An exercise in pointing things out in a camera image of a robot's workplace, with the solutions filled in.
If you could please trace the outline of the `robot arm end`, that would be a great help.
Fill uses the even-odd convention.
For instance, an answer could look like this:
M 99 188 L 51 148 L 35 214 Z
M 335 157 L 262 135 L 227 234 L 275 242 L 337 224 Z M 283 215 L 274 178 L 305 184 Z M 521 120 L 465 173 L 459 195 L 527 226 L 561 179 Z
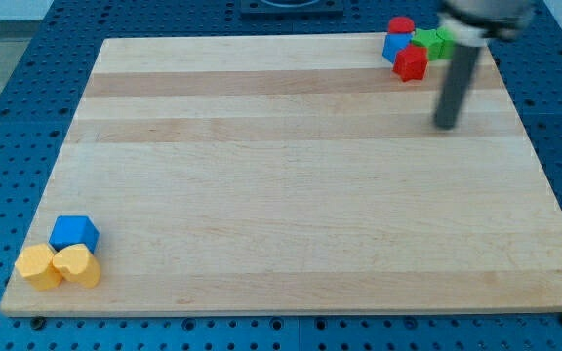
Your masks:
M 535 7 L 533 0 L 441 0 L 438 16 L 457 44 L 483 47 L 491 40 L 516 40 Z

